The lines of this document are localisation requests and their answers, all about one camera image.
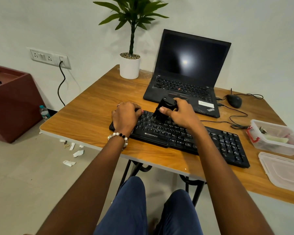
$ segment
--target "plastic bottle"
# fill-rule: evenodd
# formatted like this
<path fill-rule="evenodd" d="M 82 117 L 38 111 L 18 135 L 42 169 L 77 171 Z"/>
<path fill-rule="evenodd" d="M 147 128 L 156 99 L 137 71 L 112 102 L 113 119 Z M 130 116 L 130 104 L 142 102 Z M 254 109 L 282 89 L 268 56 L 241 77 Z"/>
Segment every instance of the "plastic bottle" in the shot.
<path fill-rule="evenodd" d="M 50 114 L 49 114 L 49 111 L 48 109 L 45 107 L 45 106 L 39 106 L 39 111 L 40 111 L 40 114 L 41 116 L 43 117 L 44 120 L 47 120 L 50 118 Z"/>

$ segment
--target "bracelet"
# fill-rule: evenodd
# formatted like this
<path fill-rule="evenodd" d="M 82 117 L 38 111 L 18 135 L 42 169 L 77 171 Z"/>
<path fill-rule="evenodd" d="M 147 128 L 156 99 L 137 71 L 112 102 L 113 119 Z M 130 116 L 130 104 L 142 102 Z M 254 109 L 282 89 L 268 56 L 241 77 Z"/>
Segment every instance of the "bracelet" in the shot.
<path fill-rule="evenodd" d="M 123 135 L 122 133 L 113 133 L 113 134 L 110 134 L 109 136 L 108 136 L 108 141 L 109 141 L 109 139 L 110 138 L 112 138 L 113 136 L 120 136 L 120 137 L 122 137 L 122 138 L 124 138 L 124 140 L 125 140 L 125 144 L 124 144 L 124 146 L 123 146 L 123 148 L 122 148 L 122 151 L 126 148 L 126 146 L 128 145 L 128 138 L 125 136 L 125 135 Z"/>

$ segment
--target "white plant pot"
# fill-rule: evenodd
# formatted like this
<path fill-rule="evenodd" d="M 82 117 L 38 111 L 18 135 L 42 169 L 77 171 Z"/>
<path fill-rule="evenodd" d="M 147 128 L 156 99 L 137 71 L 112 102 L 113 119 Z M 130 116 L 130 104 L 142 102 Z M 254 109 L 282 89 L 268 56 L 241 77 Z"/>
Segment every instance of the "white plant pot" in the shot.
<path fill-rule="evenodd" d="M 138 78 L 139 74 L 139 59 L 126 59 L 123 57 L 120 58 L 120 75 L 125 79 L 135 79 Z"/>

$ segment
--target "human hand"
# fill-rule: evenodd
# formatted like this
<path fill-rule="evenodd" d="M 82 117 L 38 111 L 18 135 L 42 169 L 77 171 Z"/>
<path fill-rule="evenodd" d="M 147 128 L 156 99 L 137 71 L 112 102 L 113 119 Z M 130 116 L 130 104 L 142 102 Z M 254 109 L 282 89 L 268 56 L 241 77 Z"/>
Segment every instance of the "human hand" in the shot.
<path fill-rule="evenodd" d="M 137 124 L 138 118 L 143 114 L 139 105 L 133 102 L 120 102 L 116 110 L 112 111 L 112 120 L 116 132 L 129 137 Z"/>
<path fill-rule="evenodd" d="M 179 108 L 178 111 L 172 111 L 165 107 L 160 107 L 159 111 L 162 114 L 170 116 L 173 121 L 179 126 L 182 126 L 192 132 L 194 132 L 198 128 L 205 128 L 195 114 L 192 105 L 190 105 L 186 100 L 182 100 L 180 98 L 174 99 L 177 102 L 177 106 Z"/>

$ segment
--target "keyboard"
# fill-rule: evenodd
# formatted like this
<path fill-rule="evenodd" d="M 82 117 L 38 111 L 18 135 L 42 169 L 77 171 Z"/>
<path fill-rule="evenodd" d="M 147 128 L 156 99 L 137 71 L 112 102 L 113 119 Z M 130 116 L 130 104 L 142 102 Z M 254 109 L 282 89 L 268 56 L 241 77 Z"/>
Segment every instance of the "keyboard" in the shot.
<path fill-rule="evenodd" d="M 144 111 L 130 138 L 198 155 L 195 141 L 185 128 L 179 127 L 171 118 L 168 118 L 165 123 L 152 121 L 152 115 L 152 112 Z M 109 129 L 115 130 L 113 122 Z M 243 168 L 250 167 L 238 135 L 210 127 L 206 129 L 228 164 Z"/>
<path fill-rule="evenodd" d="M 194 86 L 175 80 L 168 80 L 162 77 L 156 78 L 153 87 L 187 94 L 192 97 L 197 97 L 206 102 L 212 102 L 209 87 Z"/>

